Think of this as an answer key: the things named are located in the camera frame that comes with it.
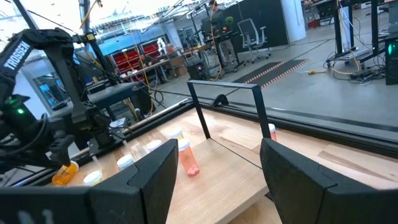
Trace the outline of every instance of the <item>floor mat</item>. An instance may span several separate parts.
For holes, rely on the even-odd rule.
[[[288,62],[268,63],[234,82],[258,84],[261,88],[264,88],[290,72],[293,72],[307,61],[308,60],[291,60]]]

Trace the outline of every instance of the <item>concrete floor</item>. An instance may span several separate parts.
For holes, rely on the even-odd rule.
[[[361,23],[360,28],[356,19],[353,24],[356,30],[360,29],[360,38],[363,42],[370,44],[371,17],[367,16],[367,13],[370,13],[370,9],[354,11],[354,17],[358,18]],[[380,29],[386,28],[387,22],[388,14],[380,14]],[[369,47],[368,45],[363,46],[357,40],[355,40],[355,45],[360,49]],[[333,78],[331,72],[317,75],[307,74],[308,70],[324,70],[323,63],[334,51],[334,25],[311,29],[307,31],[306,38],[292,43],[291,46],[273,49],[270,59],[247,64],[246,67],[241,67],[237,73],[226,74],[219,82],[233,82],[269,62],[309,59],[310,61],[304,66],[262,89],[266,107],[280,109],[279,112],[269,111],[269,114],[396,141],[398,133],[383,129],[389,126],[398,127],[398,116],[395,113],[398,110],[398,104],[391,103],[398,96],[398,85],[386,86],[385,79],[374,80],[368,85],[359,85],[337,80]],[[241,60],[246,57],[248,54],[239,54]],[[374,65],[374,62],[369,60],[365,65],[370,67]],[[338,62],[335,68],[344,72],[357,71],[354,62],[351,62],[350,65]],[[336,74],[336,76],[346,78],[346,75]],[[172,105],[190,96],[187,86],[188,79],[188,76],[180,77],[158,87],[158,90],[166,92],[164,93],[166,105]],[[197,95],[202,97],[201,100],[225,94],[229,101],[254,105],[252,94],[248,90],[218,86],[196,86],[195,89]],[[245,109],[254,110],[255,108],[248,106]],[[305,113],[306,116],[297,116],[284,110]],[[339,121],[338,119],[336,122],[335,118],[378,124],[381,128],[369,128],[367,124],[361,123],[352,125],[345,120]]]

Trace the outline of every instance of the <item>white chair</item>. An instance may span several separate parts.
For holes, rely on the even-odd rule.
[[[262,34],[261,39],[259,37],[259,33],[252,19],[245,19],[242,20],[241,22],[238,22],[238,27],[239,30],[241,31],[241,36],[243,38],[243,48],[250,50],[251,62],[254,63],[255,59],[260,59],[259,48],[262,47],[264,44],[268,43],[268,37],[265,35],[264,31],[266,27],[260,28]],[[253,55],[252,53],[253,49],[257,50],[256,55]],[[268,47],[268,53],[266,55],[267,55],[266,59],[268,59],[269,56],[271,56],[269,47]]]

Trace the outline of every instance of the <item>person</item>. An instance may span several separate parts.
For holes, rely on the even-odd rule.
[[[145,55],[144,53],[140,53],[139,57],[140,57],[140,61],[138,63],[139,64],[139,69],[143,69],[143,68],[146,68],[146,67],[149,67],[149,66],[155,64],[155,60],[151,56]],[[160,83],[164,84],[165,82],[163,80],[162,71],[160,71],[158,68],[159,67],[155,68],[156,71],[155,71],[155,69],[151,69],[149,71],[146,71],[147,77],[153,76],[153,75],[155,75],[157,73],[157,78],[160,80]]]
[[[222,9],[218,7],[217,1],[216,0],[210,0],[209,2],[209,8],[213,11],[213,16],[216,13],[220,13]],[[231,40],[224,40],[219,43],[220,49],[223,52],[224,55],[224,64],[227,65],[229,64],[229,53],[231,52],[232,58],[233,58],[233,63],[237,63],[236,57],[235,57],[235,51],[234,47],[232,46]]]

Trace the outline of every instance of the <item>pill bottle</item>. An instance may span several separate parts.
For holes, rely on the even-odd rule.
[[[199,174],[199,167],[195,157],[193,156],[188,139],[178,140],[178,156],[182,165],[184,166],[185,172],[189,177],[194,177]]]
[[[102,173],[99,170],[89,173],[83,180],[85,186],[94,186],[101,182]]]
[[[182,135],[182,129],[181,128],[173,129],[171,132],[169,132],[169,138],[183,139],[184,136]]]
[[[66,186],[78,171],[79,165],[77,162],[70,161],[69,166],[63,165],[61,169],[52,177],[52,183],[57,186]]]
[[[134,159],[132,158],[132,155],[123,156],[116,162],[120,171],[124,170],[126,167],[128,167],[133,163]]]
[[[271,133],[271,139],[276,141],[276,128],[273,124],[268,124],[269,132]]]
[[[161,145],[162,145],[161,140],[153,140],[147,144],[147,149],[149,150],[149,152],[152,152],[153,150],[155,150],[157,147],[159,147]]]

